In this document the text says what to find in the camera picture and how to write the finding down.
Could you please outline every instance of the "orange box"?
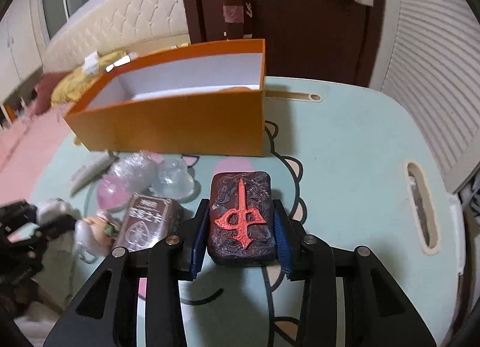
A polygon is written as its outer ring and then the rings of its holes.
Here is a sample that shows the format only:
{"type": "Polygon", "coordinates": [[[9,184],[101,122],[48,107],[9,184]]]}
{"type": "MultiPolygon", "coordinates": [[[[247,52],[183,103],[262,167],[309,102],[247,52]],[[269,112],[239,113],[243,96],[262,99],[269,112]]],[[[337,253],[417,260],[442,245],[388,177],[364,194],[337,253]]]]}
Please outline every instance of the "orange box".
{"type": "Polygon", "coordinates": [[[89,150],[261,156],[265,41],[190,45],[113,68],[65,115],[89,150]]]}

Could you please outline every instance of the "tufted headboard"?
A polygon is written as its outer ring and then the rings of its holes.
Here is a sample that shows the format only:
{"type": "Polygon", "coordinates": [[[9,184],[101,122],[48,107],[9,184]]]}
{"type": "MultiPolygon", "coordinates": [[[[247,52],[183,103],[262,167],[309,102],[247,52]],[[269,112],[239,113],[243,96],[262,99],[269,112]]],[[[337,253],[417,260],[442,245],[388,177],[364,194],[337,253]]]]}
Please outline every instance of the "tufted headboard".
{"type": "Polygon", "coordinates": [[[152,39],[158,47],[190,41],[183,0],[107,0],[52,39],[43,68],[70,70],[95,50],[106,53],[152,39]]]}
{"type": "Polygon", "coordinates": [[[370,87],[410,113],[457,191],[480,162],[480,25],[466,0],[385,0],[370,87]]]}

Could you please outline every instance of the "pink bed sheet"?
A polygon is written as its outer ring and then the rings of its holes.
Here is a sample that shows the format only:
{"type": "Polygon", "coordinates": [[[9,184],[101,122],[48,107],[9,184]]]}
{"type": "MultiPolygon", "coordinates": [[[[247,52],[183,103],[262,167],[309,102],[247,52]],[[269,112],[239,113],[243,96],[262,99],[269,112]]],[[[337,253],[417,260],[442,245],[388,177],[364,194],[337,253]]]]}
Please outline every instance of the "pink bed sheet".
{"type": "Polygon", "coordinates": [[[59,105],[43,115],[22,117],[0,134],[0,205],[28,199],[43,170],[70,132],[59,105]]]}

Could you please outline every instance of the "red symbol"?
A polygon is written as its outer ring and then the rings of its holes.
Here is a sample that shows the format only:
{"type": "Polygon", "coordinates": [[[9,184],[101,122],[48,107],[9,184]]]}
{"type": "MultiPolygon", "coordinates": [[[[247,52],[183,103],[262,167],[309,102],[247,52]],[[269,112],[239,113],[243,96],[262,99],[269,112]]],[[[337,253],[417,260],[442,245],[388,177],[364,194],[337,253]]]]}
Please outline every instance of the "red symbol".
{"type": "Polygon", "coordinates": [[[231,238],[239,241],[240,244],[242,244],[243,249],[247,249],[249,244],[253,241],[252,238],[248,237],[248,227],[255,224],[266,224],[267,221],[263,219],[258,209],[247,209],[245,205],[246,196],[245,184],[243,183],[243,179],[239,180],[238,185],[238,209],[227,210],[223,216],[215,220],[215,224],[227,231],[232,231],[236,229],[237,234],[232,236],[231,238]],[[235,214],[238,216],[237,223],[235,225],[229,224],[229,218],[235,214]],[[253,214],[253,219],[247,221],[247,214],[253,214]]]}

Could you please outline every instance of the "table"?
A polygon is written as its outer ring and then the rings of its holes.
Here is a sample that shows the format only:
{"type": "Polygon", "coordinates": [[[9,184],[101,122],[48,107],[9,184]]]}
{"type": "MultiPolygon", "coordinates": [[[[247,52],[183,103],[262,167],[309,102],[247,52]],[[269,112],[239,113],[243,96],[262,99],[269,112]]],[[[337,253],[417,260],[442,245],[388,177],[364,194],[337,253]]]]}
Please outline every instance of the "table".
{"type": "MultiPolygon", "coordinates": [[[[268,77],[267,89],[318,94],[321,101],[265,100],[263,158],[201,156],[188,158],[198,182],[198,196],[184,204],[195,211],[208,198],[217,172],[264,170],[275,198],[290,215],[304,222],[331,246],[353,250],[370,247],[406,292],[438,345],[450,327],[457,299],[459,257],[447,193],[428,146],[409,114],[391,98],[361,87],[304,79],[268,77]],[[406,162],[423,170],[439,230],[439,250],[421,247],[406,182],[406,162]]],[[[83,215],[97,210],[96,183],[75,197],[65,185],[88,158],[70,135],[37,183],[30,202],[60,197],[83,215]]],[[[76,292],[99,262],[77,261],[76,292]]],[[[40,284],[51,291],[58,279],[40,284]]],[[[341,284],[337,283],[339,296],[341,284]]],[[[194,282],[181,282],[182,312],[190,345],[291,345],[298,326],[303,282],[284,278],[278,265],[229,269],[206,255],[194,282]]],[[[144,302],[139,300],[141,314],[144,302]]],[[[344,340],[339,310],[337,345],[344,340]]],[[[144,345],[143,318],[138,321],[144,345]]]]}

